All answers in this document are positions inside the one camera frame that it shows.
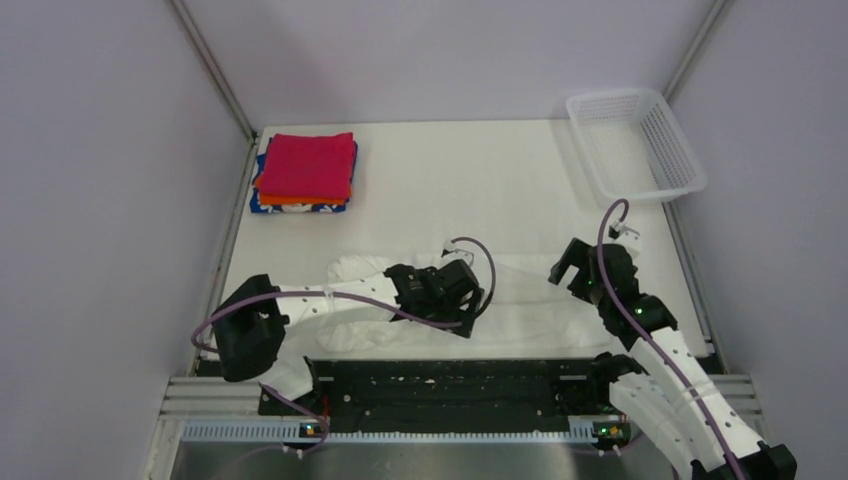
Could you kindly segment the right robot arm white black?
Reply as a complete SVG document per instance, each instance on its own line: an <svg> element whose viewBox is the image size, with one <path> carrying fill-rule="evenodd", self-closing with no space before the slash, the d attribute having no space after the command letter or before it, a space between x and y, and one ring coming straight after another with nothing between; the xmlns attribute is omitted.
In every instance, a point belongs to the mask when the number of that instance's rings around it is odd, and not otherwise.
<svg viewBox="0 0 848 480"><path fill-rule="evenodd" d="M797 460L769 444L724 397L688 348L665 303L641 290L622 245L591 246L573 238L549 282L576 274L568 290L593 305L625 351L598 355L586 397L600 412L634 421L680 479L793 479Z"/></svg>

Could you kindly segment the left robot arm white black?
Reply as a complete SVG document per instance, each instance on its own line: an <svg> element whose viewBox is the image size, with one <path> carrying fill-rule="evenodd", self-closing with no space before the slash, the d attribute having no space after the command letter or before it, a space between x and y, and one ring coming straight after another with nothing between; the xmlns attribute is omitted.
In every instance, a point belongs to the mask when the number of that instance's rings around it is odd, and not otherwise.
<svg viewBox="0 0 848 480"><path fill-rule="evenodd" d="M306 355L288 350L296 338L327 327L399 320L467 338L483 302L479 280L459 259L441 267L394 264L329 285L284 287L258 274L211 315L212 351L225 381L266 385L303 414L317 407L321 388Z"/></svg>

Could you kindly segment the white printed t-shirt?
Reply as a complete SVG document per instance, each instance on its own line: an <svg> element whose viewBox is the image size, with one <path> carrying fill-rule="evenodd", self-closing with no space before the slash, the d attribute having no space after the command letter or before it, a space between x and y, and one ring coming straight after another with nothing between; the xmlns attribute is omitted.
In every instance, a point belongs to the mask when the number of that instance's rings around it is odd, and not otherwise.
<svg viewBox="0 0 848 480"><path fill-rule="evenodd" d="M596 310L548 282L555 261L545 254L497 254L491 272L481 253L474 272L494 299L468 339L408 321L325 327L314 342L338 359L582 358L617 351L619 342Z"/></svg>

